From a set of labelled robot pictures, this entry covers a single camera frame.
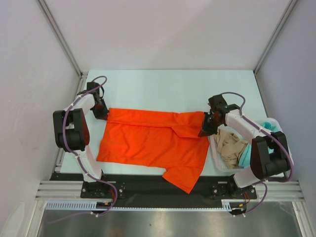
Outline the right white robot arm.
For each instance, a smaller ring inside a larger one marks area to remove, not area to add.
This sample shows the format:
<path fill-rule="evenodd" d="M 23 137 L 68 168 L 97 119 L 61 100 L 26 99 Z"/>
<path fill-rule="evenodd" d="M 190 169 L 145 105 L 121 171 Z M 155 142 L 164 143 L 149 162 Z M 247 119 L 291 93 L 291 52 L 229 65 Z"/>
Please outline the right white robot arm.
<path fill-rule="evenodd" d="M 244 115 L 243 106 L 228 104 L 223 95 L 221 93 L 208 99 L 210 111 L 204 114 L 198 135 L 214 135 L 219 126 L 224 125 L 236 130 L 250 143 L 250 166 L 228 178 L 229 195 L 239 198 L 246 188 L 265 181 L 291 181 L 294 165 L 285 134 L 282 131 L 272 132 L 250 120 Z"/>

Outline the orange t-shirt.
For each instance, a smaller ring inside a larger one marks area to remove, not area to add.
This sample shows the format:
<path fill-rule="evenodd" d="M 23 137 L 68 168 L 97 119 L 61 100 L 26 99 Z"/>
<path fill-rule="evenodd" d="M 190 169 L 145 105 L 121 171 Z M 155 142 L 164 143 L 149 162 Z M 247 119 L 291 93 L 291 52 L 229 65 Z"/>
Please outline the orange t-shirt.
<path fill-rule="evenodd" d="M 204 113 L 111 108 L 97 161 L 165 169 L 163 178 L 190 193 L 207 157 L 209 140 L 199 137 Z"/>

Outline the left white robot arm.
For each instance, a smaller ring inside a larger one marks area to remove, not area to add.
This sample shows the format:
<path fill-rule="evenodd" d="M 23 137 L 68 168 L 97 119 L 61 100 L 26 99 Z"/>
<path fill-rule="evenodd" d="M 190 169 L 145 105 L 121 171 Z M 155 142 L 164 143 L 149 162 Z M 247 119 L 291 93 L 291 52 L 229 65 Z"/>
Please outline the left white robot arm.
<path fill-rule="evenodd" d="M 103 99 L 103 85 L 96 79 L 88 82 L 86 90 L 79 92 L 70 106 L 53 112 L 55 143 L 78 162 L 83 174 L 82 193 L 96 194 L 100 198 L 108 194 L 109 185 L 89 148 L 90 134 L 85 116 L 92 112 L 96 119 L 107 120 L 109 109 Z"/>

